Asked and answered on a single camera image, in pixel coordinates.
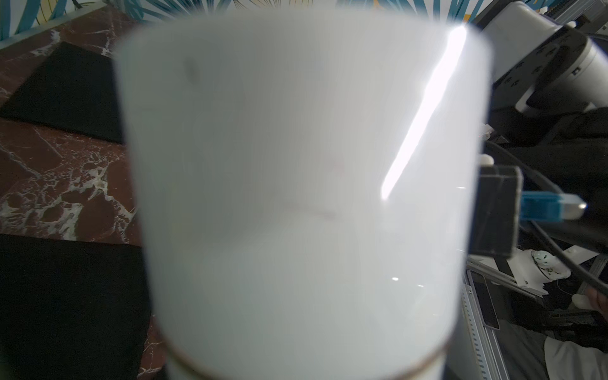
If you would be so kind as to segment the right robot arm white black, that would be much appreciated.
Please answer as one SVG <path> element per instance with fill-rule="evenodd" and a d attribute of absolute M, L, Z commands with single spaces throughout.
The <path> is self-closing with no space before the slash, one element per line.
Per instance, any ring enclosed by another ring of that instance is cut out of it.
<path fill-rule="evenodd" d="M 582 216 L 546 230 L 607 242 L 607 4 L 493 1 L 473 25 L 495 52 L 489 124 L 506 150 L 566 193 Z"/>

